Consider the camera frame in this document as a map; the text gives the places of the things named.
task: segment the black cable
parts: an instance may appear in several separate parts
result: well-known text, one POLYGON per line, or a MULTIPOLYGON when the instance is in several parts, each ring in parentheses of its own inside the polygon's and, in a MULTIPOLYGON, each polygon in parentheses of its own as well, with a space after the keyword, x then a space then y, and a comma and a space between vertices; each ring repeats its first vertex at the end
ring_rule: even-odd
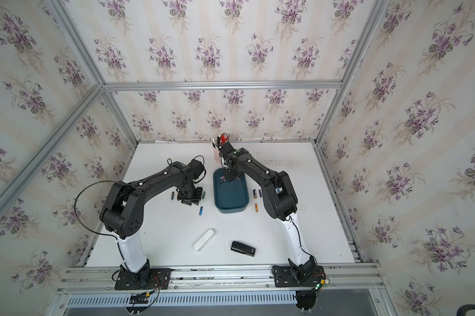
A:
POLYGON ((118 273, 118 272, 120 272, 120 270, 116 270, 116 271, 113 273, 113 275, 111 275, 111 280, 113 280, 113 281, 115 281, 115 282, 118 282, 118 280, 115 280, 115 279, 114 279, 114 275, 115 275, 116 273, 118 273))
POLYGON ((289 216, 290 218, 290 221, 292 222, 292 224, 294 225, 294 227, 296 228, 296 231, 297 231, 297 236, 299 236, 299 245, 301 246, 301 250, 304 251, 304 253, 306 253, 308 256, 311 256, 313 257, 313 259, 315 259, 315 265, 318 269, 318 262, 317 262, 317 258, 315 258, 315 256, 313 256, 311 253, 309 252, 306 252, 304 249, 302 249, 302 244, 301 244, 301 234, 299 233, 299 229, 297 228, 296 224, 294 224, 294 221, 292 220, 292 217, 289 216))
POLYGON ((197 157, 203 157, 203 166, 204 166, 204 156, 203 155, 198 155, 198 156, 195 156, 192 160, 196 159, 197 157))
MULTIPOLYGON (((116 242, 118 242, 118 237, 116 237, 115 235, 98 233, 98 232, 96 232, 96 231, 93 231, 93 230, 89 229, 88 227, 86 227, 85 224, 83 224, 83 222, 80 220, 79 216, 77 215, 76 203, 77 203, 77 199, 79 199, 79 196, 80 196, 86 189, 88 189, 89 187, 94 186, 94 185, 96 185, 97 183, 101 183, 101 182, 119 183, 118 181, 113 181, 113 180, 102 180, 102 181, 94 182, 94 183, 90 184, 89 186, 87 186, 86 188, 82 189, 81 192, 76 196, 76 199, 74 199, 74 205, 72 206, 73 209, 74 209, 74 215, 76 216, 77 221, 80 222, 80 224, 81 224, 84 228, 86 228, 87 230, 89 230, 89 231, 91 231, 92 233, 97 234, 97 235, 111 236, 111 237, 113 237, 114 239, 116 239, 116 242)), ((122 251, 121 251, 121 249, 120 249, 120 246, 118 246, 118 251, 120 251, 120 256, 122 257, 122 260, 125 261, 125 258, 123 257, 123 254, 122 254, 122 251)))

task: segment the aluminum frame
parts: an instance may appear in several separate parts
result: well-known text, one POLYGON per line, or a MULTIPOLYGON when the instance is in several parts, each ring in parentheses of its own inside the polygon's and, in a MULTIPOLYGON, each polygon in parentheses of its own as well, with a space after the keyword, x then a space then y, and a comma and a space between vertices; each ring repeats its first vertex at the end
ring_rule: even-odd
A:
POLYGON ((320 130, 318 130, 317 137, 315 138, 317 144, 320 144, 329 132, 329 126, 331 125, 334 116, 337 113, 339 105, 347 94, 348 89, 350 89, 350 85, 353 81, 353 78, 355 77, 355 73, 357 72, 361 61, 364 58, 364 54, 366 53, 366 49, 371 43, 371 39, 373 39, 375 31, 378 28, 380 20, 382 19, 382 16, 385 13, 389 1, 390 0, 375 0, 375 2, 373 3, 371 13, 367 18, 361 36, 359 37, 357 45, 353 50, 353 54, 350 57, 348 67, 346 67, 346 70, 343 74, 343 85, 341 89, 338 89, 338 91, 336 92, 336 95, 331 105, 329 105, 329 110, 327 111, 326 119, 323 120, 320 130))
POLYGON ((172 81, 172 82, 108 82, 106 91, 146 90, 233 90, 233 89, 338 89, 341 80, 264 80, 264 81, 172 81))
POLYGON ((361 244, 358 242, 357 234, 355 233, 353 226, 350 224, 350 218, 348 218, 348 213, 346 212, 346 209, 343 205, 341 196, 339 195, 338 190, 332 181, 332 176, 329 173, 329 169, 327 168, 327 161, 322 154, 322 149, 318 145, 313 145, 313 150, 315 151, 315 155, 317 155, 318 164, 320 165, 323 178, 325 179, 327 187, 329 188, 329 193, 331 194, 334 207, 341 221, 341 225, 343 227, 343 231, 345 231, 348 242, 351 242, 355 246, 355 251, 358 254, 358 259, 360 261, 369 261, 369 259, 364 256, 361 244))
POLYGON ((58 145, 69 135, 79 122, 81 116, 95 103, 102 92, 102 85, 95 85, 79 104, 69 113, 64 122, 53 132, 38 152, 24 165, 19 173, 9 181, 8 186, 0 193, 0 217, 11 207, 23 189, 38 173, 40 167, 57 149, 58 145))

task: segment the plastic bin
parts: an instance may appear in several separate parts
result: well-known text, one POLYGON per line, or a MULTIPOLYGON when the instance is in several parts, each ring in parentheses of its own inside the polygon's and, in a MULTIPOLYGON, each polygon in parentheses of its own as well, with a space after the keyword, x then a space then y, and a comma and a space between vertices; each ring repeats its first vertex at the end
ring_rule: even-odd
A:
POLYGON ((215 193, 215 206, 222 213, 236 213, 243 211, 250 197, 246 185, 246 177, 243 174, 239 180, 224 181, 218 184, 223 177, 225 168, 216 169, 213 173, 213 190, 215 193))

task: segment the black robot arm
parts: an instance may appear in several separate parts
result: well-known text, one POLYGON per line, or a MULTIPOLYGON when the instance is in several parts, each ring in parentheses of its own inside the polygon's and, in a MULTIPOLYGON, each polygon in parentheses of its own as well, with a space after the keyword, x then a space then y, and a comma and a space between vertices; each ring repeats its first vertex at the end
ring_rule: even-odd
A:
POLYGON ((297 196, 285 172, 276 172, 256 161, 255 158, 244 148, 234 149, 225 142, 218 148, 221 157, 227 164, 225 180, 232 181, 242 174, 247 174, 262 188, 264 207, 272 218, 286 220, 287 217, 297 211, 297 196))
POLYGON ((203 164, 193 159, 188 165, 176 161, 164 170, 144 179, 113 184, 100 212, 100 220, 108 231, 114 231, 121 239, 132 236, 143 222, 144 205, 154 196, 176 186, 178 200, 183 204, 198 205, 203 189, 194 186, 202 173, 203 164))

